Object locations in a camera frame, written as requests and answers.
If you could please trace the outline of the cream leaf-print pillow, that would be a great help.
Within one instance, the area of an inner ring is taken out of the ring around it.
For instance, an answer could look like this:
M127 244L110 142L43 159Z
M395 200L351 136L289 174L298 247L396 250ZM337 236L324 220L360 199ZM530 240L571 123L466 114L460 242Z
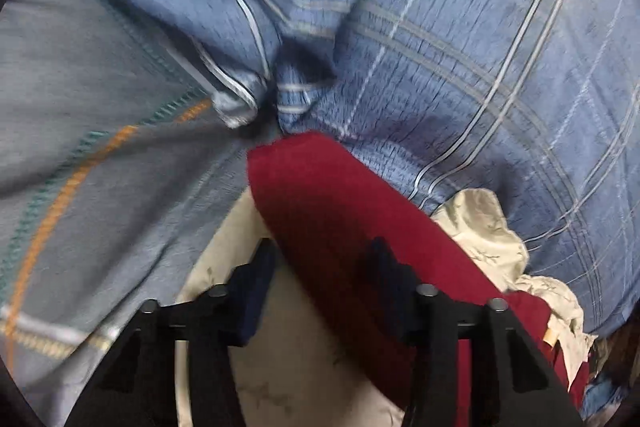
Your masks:
M551 314L544 320L542 344L560 349L566 387L582 393L585 386L578 378L588 371L594 341L584 331L584 311L566 284L525 274L527 249L509 229L497 196L469 188L442 204L433 217L499 289L511 297L531 295L548 303ZM267 233L252 194L244 191L196 262L179 301L227 280ZM280 265L256 335L247 347L231 351L247 425L400 425L402 410L342 355L291 270Z

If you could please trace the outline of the grey-blue striped bedsheet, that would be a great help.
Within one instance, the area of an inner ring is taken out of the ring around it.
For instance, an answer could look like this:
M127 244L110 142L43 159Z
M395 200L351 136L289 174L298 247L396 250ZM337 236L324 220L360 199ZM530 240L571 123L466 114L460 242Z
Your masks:
M1 12L1 355L48 426L145 299L170 303L250 139L116 0Z

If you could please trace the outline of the pile of clutter beside bed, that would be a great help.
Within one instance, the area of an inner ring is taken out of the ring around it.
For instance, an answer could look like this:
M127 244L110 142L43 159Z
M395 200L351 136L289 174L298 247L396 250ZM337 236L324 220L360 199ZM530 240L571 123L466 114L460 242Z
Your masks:
M639 382L639 323L629 320L591 349L592 375L582 401L586 426L605 426Z

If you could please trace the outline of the dark red garment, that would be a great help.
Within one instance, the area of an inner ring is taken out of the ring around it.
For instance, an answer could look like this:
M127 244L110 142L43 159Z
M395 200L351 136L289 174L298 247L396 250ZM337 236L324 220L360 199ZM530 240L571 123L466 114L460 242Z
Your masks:
M396 260L422 283L450 298L483 306L503 298L559 378L578 410L581 393L567 389L561 351L544 347L544 300L499 289L439 225L326 136L308 132L255 148L248 155L255 206L286 262L329 330L374 387L407 410L416 348L390 330L382 293L367 266L373 239L385 239ZM456 425L471 426L471 348L459 343Z

